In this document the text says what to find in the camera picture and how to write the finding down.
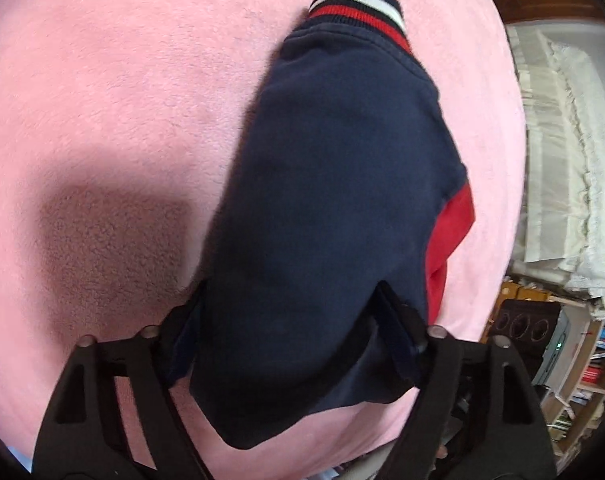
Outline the navy and red sweatshirt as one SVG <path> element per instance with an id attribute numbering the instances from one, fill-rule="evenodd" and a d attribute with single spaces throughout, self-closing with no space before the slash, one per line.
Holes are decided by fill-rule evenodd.
<path id="1" fill-rule="evenodd" d="M 314 0 L 261 88 L 171 377 L 241 450 L 399 399 L 473 220 L 398 0 Z"/>

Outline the wooden bookshelf with books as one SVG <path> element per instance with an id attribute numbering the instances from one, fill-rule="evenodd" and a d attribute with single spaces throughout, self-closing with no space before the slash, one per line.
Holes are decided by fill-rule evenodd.
<path id="1" fill-rule="evenodd" d="M 561 304 L 572 322 L 542 401 L 556 466 L 563 470 L 604 417 L 605 314 L 593 313 L 584 301 L 551 294 L 546 299 Z"/>

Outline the pink fleece bed sheet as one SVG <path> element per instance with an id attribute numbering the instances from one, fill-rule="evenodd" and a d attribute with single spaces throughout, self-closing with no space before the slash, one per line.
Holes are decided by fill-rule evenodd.
<path id="1" fill-rule="evenodd" d="M 0 0 L 0 438 L 31 456 L 71 348 L 188 294 L 240 127 L 312 0 Z M 477 339 L 514 244 L 525 119 L 492 0 L 399 0 L 476 221 L 439 321 Z"/>

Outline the white lace curtain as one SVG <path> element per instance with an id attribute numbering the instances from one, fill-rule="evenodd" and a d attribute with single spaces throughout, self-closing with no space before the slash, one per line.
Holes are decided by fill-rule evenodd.
<path id="1" fill-rule="evenodd" d="M 605 25 L 507 26 L 527 151 L 511 268 L 605 300 Z"/>

